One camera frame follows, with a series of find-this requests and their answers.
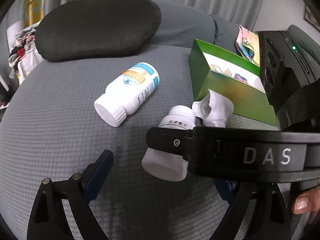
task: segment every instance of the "green box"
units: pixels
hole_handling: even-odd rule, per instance
[[[232,101],[234,114],[277,126],[276,115],[267,95],[249,84],[211,70],[204,53],[226,60],[259,77],[260,68],[255,64],[230,51],[195,39],[189,55],[194,100],[200,101],[211,89]]]

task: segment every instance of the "camera lens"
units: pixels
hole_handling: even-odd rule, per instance
[[[267,79],[268,82],[271,84],[271,86],[273,86],[272,74],[271,74],[271,72],[270,72],[270,70],[269,70],[268,68],[265,69],[264,75],[266,76],[266,79]]]
[[[272,68],[276,69],[276,60],[275,57],[272,55],[271,52],[268,52],[268,62]]]

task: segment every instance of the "white plastic container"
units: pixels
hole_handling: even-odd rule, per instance
[[[187,106],[175,106],[162,119],[159,127],[171,129],[193,129],[196,116]],[[163,180],[181,181],[187,176],[188,162],[182,156],[148,148],[142,162],[143,168],[149,174]]]
[[[148,63],[137,63],[113,80],[94,108],[108,124],[118,127],[159,85],[159,74]]]
[[[229,117],[234,111],[233,103],[226,97],[208,89],[209,94],[199,102],[192,104],[196,117],[202,119],[207,127],[226,127]]]

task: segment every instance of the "fingernail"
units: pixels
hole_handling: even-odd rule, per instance
[[[302,214],[306,210],[308,206],[308,202],[309,202],[308,196],[297,197],[296,203],[294,204],[294,213]]]

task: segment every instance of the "hand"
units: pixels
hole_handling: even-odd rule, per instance
[[[292,212],[304,214],[320,209],[320,186],[301,193],[292,205]]]

